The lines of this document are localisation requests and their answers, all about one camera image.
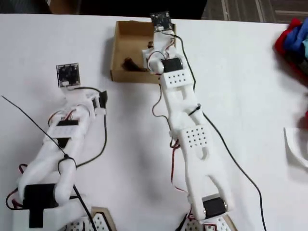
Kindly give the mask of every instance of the white table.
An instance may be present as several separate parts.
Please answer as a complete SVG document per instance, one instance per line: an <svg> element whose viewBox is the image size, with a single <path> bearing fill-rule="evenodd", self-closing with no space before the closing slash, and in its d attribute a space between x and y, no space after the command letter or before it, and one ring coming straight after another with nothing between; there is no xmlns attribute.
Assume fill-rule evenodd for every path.
<svg viewBox="0 0 308 231"><path fill-rule="evenodd" d="M72 15L0 15L0 93L47 128L60 106L56 65L79 63L83 86L108 90L108 144L104 155L78 170L77 187L109 208L119 231L172 231L189 205L170 183L166 122L151 114L158 86L112 82L109 64L115 23L142 18ZM296 127L307 108L307 89L281 66L272 45L286 25L173 20L197 80L203 110L221 130L234 156L263 193L269 231L308 225L308 173L289 165L283 127ZM19 163L37 154L43 134L0 100L1 230L10 230L5 207ZM158 113L165 113L162 102ZM103 144L103 120L91 128L82 160ZM261 231L259 198L213 131L234 191L231 217L240 231ZM184 187L182 155L175 183Z"/></svg>

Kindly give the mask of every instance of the open cardboard box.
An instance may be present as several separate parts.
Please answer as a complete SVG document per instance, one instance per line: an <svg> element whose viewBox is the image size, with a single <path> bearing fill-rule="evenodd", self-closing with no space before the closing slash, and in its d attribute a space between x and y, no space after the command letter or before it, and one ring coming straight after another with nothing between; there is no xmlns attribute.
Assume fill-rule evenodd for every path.
<svg viewBox="0 0 308 231"><path fill-rule="evenodd" d="M126 58L131 58L143 68L142 50L148 49L153 41L152 23L118 21L115 26L114 47L110 67L111 79L116 82L158 83L158 76L149 71L127 71L122 67Z"/></svg>

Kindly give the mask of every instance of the robotic arm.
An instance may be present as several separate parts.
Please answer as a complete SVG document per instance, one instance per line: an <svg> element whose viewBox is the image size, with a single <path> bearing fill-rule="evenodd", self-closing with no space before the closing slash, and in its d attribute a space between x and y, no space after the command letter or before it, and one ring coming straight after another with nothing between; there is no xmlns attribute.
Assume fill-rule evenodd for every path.
<svg viewBox="0 0 308 231"><path fill-rule="evenodd" d="M170 135L178 141L186 170L188 201L199 222L233 209L233 198L221 157L215 152L187 59L177 53L168 12L151 15L154 46L142 51L144 66L160 76L168 110Z"/></svg>
<svg viewBox="0 0 308 231"><path fill-rule="evenodd" d="M57 69L66 104L49 118L48 136L45 135L37 157L18 181L23 209L13 211L13 231L60 230L86 215L80 201L72 197L76 161L91 122L96 115L105 114L107 95L94 91L87 94L85 87L78 87L78 64L57 66ZM56 171L61 173L56 183L44 183ZM87 199L83 201L89 208Z"/></svg>

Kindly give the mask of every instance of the black wire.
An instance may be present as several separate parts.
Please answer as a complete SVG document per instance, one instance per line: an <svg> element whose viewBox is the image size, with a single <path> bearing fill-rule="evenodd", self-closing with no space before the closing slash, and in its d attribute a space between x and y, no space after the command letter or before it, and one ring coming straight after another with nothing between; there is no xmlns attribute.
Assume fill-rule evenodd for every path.
<svg viewBox="0 0 308 231"><path fill-rule="evenodd" d="M98 153L98 155L96 155L95 157L91 158L90 160L87 160L87 161L77 165L76 166L77 168L79 168L79 167L81 167L83 165L86 165L86 164L96 160L98 157L100 157L103 154L103 152L104 152L104 150L106 148L106 144L107 144L107 110L106 110L106 114L104 115L104 128L105 128L105 142L104 142L103 148L100 151L100 153Z"/></svg>
<svg viewBox="0 0 308 231"><path fill-rule="evenodd" d="M73 89L69 89L69 88L68 88L68 90L82 90L82 89L90 89L90 90L95 90L95 91L97 91L97 92L101 93L101 91L100 91L100 90L98 90L98 89L96 89L96 88L92 88L92 87L77 87L77 88L73 88Z"/></svg>
<svg viewBox="0 0 308 231"><path fill-rule="evenodd" d="M181 231L181 230L182 230L183 225L184 225L184 223L185 223L185 221L186 221L186 217L187 217L187 216L188 216L188 214L185 214L185 216L183 217L181 223L180 223L179 226L175 229L175 231Z"/></svg>
<svg viewBox="0 0 308 231"><path fill-rule="evenodd" d="M190 66L190 64L189 64L188 58L187 58L186 53L185 53L185 50L184 50L184 42L183 42L183 39L182 39L180 36L178 36L178 35L167 34L167 33L163 33L163 32L162 32L162 34L164 34L164 35L170 35L170 36L175 37L175 38L177 38L177 39L179 39L179 40L181 41L181 44L182 44L182 51L183 51L183 54L184 54L184 56L185 56L187 65L188 65L188 67L189 67L189 70L190 70L190 72L191 72L191 74L192 74L192 78L193 78L193 91L194 91L194 89L195 89L195 87L196 87L196 79L195 79L195 77L194 77L194 74L193 74L193 72L192 72L193 70L192 70L192 68L191 68L191 66Z"/></svg>
<svg viewBox="0 0 308 231"><path fill-rule="evenodd" d="M156 115L155 112L154 112L154 109L155 107L159 104L159 102L161 101L162 99L162 86L160 84L159 85L159 89L160 89L160 95L159 95L159 99L157 101L157 103L154 104L154 106L152 107L152 114L155 116L155 117L162 117L162 118L165 118L165 120L167 121L168 123L168 126L169 126L169 130L171 130L171 126L170 126L170 123L169 123L169 120L167 118L167 116L165 115Z"/></svg>
<svg viewBox="0 0 308 231"><path fill-rule="evenodd" d="M9 101L7 98L5 98L3 95L2 95L2 97L6 100L6 101L8 101L10 104L12 104L13 106L15 106L16 108L18 108L25 116L27 116L45 135L47 135L57 146L58 146L58 148L64 153L64 158L65 159L72 159L71 157L69 157L64 151L63 151L63 149L26 113L26 112L24 112L20 107L18 107L16 104L14 104L13 102L11 102L11 101ZM74 185L73 186L73 189L74 189L74 191L75 191L75 193L76 193L76 195L77 195L77 197L78 197L78 199L79 199L79 201L80 201L80 203L82 204L82 206L83 206L83 208L84 208L84 210L86 211L86 213L87 213L87 215L88 215L88 218L89 218L89 220L90 220L90 222L91 222L91 224L92 224L92 226L93 226L93 229L94 229L94 231L97 231L97 229L96 229L96 227L95 227L95 224L94 224L94 221L93 221L93 218L92 218L92 216L91 216L91 214L90 214L90 212L89 212L89 210L88 210L88 208L87 208L87 206L85 205L85 203L83 202L83 200L82 200L82 198L81 198L81 196L80 196L80 194L79 194L79 192L78 192L78 190L77 190L77 188L76 188L76 186Z"/></svg>
<svg viewBox="0 0 308 231"><path fill-rule="evenodd" d="M11 102L10 100L8 100L7 98L5 98L3 95L1 96L2 98L4 98L7 102L9 102L10 104L12 104L13 106L17 107L25 116L27 116L31 121L32 123L34 123L46 136L48 136L52 142L54 142L58 148L63 152L63 154L65 155L66 153L63 151L63 149L59 146L59 144L57 144L56 141L54 141L53 138L51 138L50 135L47 134L47 132L45 132L30 116L28 116L28 114L26 112L24 112L19 106L17 106L16 104L14 104L13 102Z"/></svg>
<svg viewBox="0 0 308 231"><path fill-rule="evenodd" d="M227 152L229 153L231 159L233 160L233 162L236 164L236 166L240 169L240 171L247 177L247 179L253 184L253 186L256 188L256 190L259 193L259 197L260 197L260 211L261 211L261 218L262 218L262 224L263 224L263 229L264 231L266 231L266 226L265 226L265 221L264 221L264 215L263 215L263 205L262 205L262 193L260 191L260 189L258 188L258 186L256 185L256 183L254 183L254 181L247 175L247 173L242 169L242 167L239 165L239 163L235 160L234 156L231 154L225 139L222 137L220 131L218 130L218 128L213 124L213 122L206 116L206 114L203 112L203 116L206 118L206 120L211 124L211 126L213 127L213 129L217 132L217 134L219 135L223 145L225 146Z"/></svg>
<svg viewBox="0 0 308 231"><path fill-rule="evenodd" d="M75 191L75 193L76 193L77 198L79 199L80 203L82 204L82 207L85 209L85 211L86 211L86 213L87 213L87 216L88 216L88 218L89 218L89 220L90 220L90 222L91 222L91 225L92 225L94 231L97 231L96 226L95 226L94 221L93 221L93 218L92 218L92 216L91 216L91 213L89 212L89 210L88 210L86 204L83 202L83 200L82 200L82 198L81 198L81 195L80 195L80 193L79 193L79 191L78 191L76 185L73 185L73 189L74 189L74 191Z"/></svg>
<svg viewBox="0 0 308 231"><path fill-rule="evenodd" d="M70 89L70 90L81 90L81 89L90 89L90 90L95 90L95 91L101 93L100 90L98 90L96 88L92 88L92 87L77 87L77 88L73 88L73 89ZM76 165L76 168L79 168L81 166L84 166L84 165L96 160L98 157L100 157L103 154L103 152L106 148L106 145L107 145L107 109L106 109L106 114L104 115L104 129L105 129L105 141L104 141L104 145L103 145L103 148L100 151L100 153L98 153L95 157L91 158L90 160L87 160L87 161L85 161L85 162L83 162L79 165Z"/></svg>

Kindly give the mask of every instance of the electrical wire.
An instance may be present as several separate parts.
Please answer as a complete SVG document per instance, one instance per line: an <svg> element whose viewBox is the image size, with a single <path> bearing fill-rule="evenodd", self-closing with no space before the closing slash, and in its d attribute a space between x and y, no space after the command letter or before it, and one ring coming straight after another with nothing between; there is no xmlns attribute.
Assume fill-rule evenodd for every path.
<svg viewBox="0 0 308 231"><path fill-rule="evenodd" d="M177 149L180 148L180 145L178 144L176 147L173 148L173 151L172 151L172 165L171 165L171 184L173 185L173 187L175 187L177 190L181 191L181 192L185 192L187 193L185 190L177 187L174 183L173 183L173 175L174 175L174 166L175 166L175 162L174 162L174 157L175 157L175 151Z"/></svg>
<svg viewBox="0 0 308 231"><path fill-rule="evenodd" d="M20 171L21 174L24 173L24 170L23 170L22 167L28 167L28 165L26 165L26 164L20 164L20 165L18 166L18 169L19 169L19 171ZM12 207L9 206L9 202L8 202L8 201L9 201L9 198L10 198L12 195L14 195L17 191L18 191L18 188L14 189L12 192L10 192L10 193L8 194L8 196L7 196L6 199L5 199L5 204L6 204L6 206L7 206L10 210L16 210L18 207L21 207L21 208L23 207L23 205L20 204L20 203L18 203L15 199L12 199L12 200L11 200L11 202L12 202L14 208L12 208Z"/></svg>
<svg viewBox="0 0 308 231"><path fill-rule="evenodd" d="M98 153L95 157L91 158L90 160L87 160L79 165L76 165L77 168L96 160L98 157L100 157L103 154L106 148L106 144L107 144L107 109L106 109L106 114L104 115L104 129L105 129L105 142L104 142L103 148L100 151L100 153Z"/></svg>
<svg viewBox="0 0 308 231"><path fill-rule="evenodd" d="M23 170L22 167L28 167L28 165L26 165L26 164L20 164L20 165L18 166L18 169L19 169L19 171L21 172L21 174L24 173L24 170Z"/></svg>
<svg viewBox="0 0 308 231"><path fill-rule="evenodd" d="M97 91L98 93L101 93L100 90L98 90L97 88L93 88L93 87L77 87L77 88L73 88L73 89L69 89L67 88L68 90L82 90L82 89L90 89L90 90L95 90Z"/></svg>
<svg viewBox="0 0 308 231"><path fill-rule="evenodd" d="M164 35L170 35L170 36L175 37L175 38L177 38L177 39L179 39L179 40L181 41L181 44L182 44L182 51L183 51L184 57L185 57L185 59L186 59L187 65L188 65L188 67L189 67L189 70L190 70L190 72L191 72L191 74L192 74L192 78L193 78L193 91L194 91L194 89L195 89L195 87L196 87L196 79L195 79L195 77L194 77L194 74L193 74L193 72L192 72L193 70L192 70L192 68L191 68L191 65L189 64L188 58L187 58L186 53L185 53L183 39L182 39L180 36L178 36L178 35L167 34L167 33L164 33L164 32L162 32L162 34L164 34Z"/></svg>
<svg viewBox="0 0 308 231"><path fill-rule="evenodd" d="M3 95L2 95L2 98L4 98L6 101L8 101L10 104L12 104L13 106L15 106L16 108L18 108L25 116L27 116L46 136L48 136L57 146L58 146L58 148L63 152L63 154L64 154L64 159L67 159L67 158L71 158L71 157L69 157L64 151L63 151L63 149L57 144L57 142L56 141L54 141L53 140L53 138L51 138L48 134L47 134L47 132L45 132L24 110L22 110L20 107L18 107L16 104L14 104L13 102L11 102L10 100L8 100L7 98L5 98ZM96 229L96 226L95 226L95 224L94 224L94 221L93 221L93 218L92 218L92 216L91 216L91 214L90 214L90 212L89 212L89 210L88 210L88 208L87 208L87 206L85 205L85 203L84 203L84 201L82 200L82 197L80 196L80 193L79 193L79 191L78 191L78 189L77 189L77 187L75 186L75 185L73 185L73 189L74 189L74 191L75 191L75 193L76 193L76 195L77 195L77 197L78 197L78 199L79 199L79 201L80 201L80 203L81 203L81 205L83 206L83 208L84 208L84 210L86 211L86 213L87 213L87 215L88 215L88 218L89 218L89 220L90 220L90 222L91 222L91 224L92 224L92 227L93 227L93 229L94 229L94 231L97 231L97 229ZM7 205L7 207L8 208L10 208L9 206L8 206L8 198L12 195L12 194L14 194L16 191L17 191L18 189L16 188L11 194L9 194L9 196L6 198L6 201L5 201L5 203L6 203L6 205Z"/></svg>
<svg viewBox="0 0 308 231"><path fill-rule="evenodd" d="M18 188L14 189L13 191L11 191L8 196L5 199L5 205L10 209L10 210L16 210L16 208L12 208L9 206L9 198L14 195L16 192L18 191Z"/></svg>
<svg viewBox="0 0 308 231"><path fill-rule="evenodd" d="M158 84L159 85L159 89L160 89L160 95L159 95L159 99L158 99L158 101L154 104L154 106L152 107L152 114L155 116L155 117L162 117L162 118L164 118L166 121L167 121L167 123L168 123L168 127L169 127L169 130L171 130L171 126L170 126L170 123L169 123L169 120L168 120L168 118L167 118L167 116L165 116L165 115L156 115L155 114L155 112L154 112L154 109L155 109L155 107L159 104L159 102L162 100L162 95L163 95L163 93L162 93L162 86L160 85L160 84Z"/></svg>
<svg viewBox="0 0 308 231"><path fill-rule="evenodd" d="M262 204L262 193L260 191L260 189L258 188L257 184L248 176L248 174L242 169L242 167L239 165L239 163L235 160L234 156L231 154L225 139L223 138L223 136L221 135L220 131L218 130L218 128L213 124L213 122L206 116L206 114L203 112L203 116L205 117L205 119L210 123L210 125L213 127L213 129L217 132L217 134L219 135L223 145L225 146L228 154L230 155L231 159L233 160L233 162L235 163L235 165L239 168L239 170L246 176L246 178L253 184L253 186L256 188L256 190L258 191L259 194L259 198L260 198L260 211L261 211L261 218L262 218L262 224L263 224L263 229L264 231L266 231L266 225L265 225L265 221L264 221L264 215L263 215L263 204Z"/></svg>
<svg viewBox="0 0 308 231"><path fill-rule="evenodd" d="M148 67L148 69L149 69L150 71L152 71L151 68L150 68L150 66L149 66L150 58L151 58L152 55L155 54L155 53L160 53L160 54L163 56L163 58L166 59L166 57L164 56L164 54L163 54L161 51L154 51L154 52L152 52L152 53L150 54L149 58L148 58L147 61L146 61L147 67Z"/></svg>

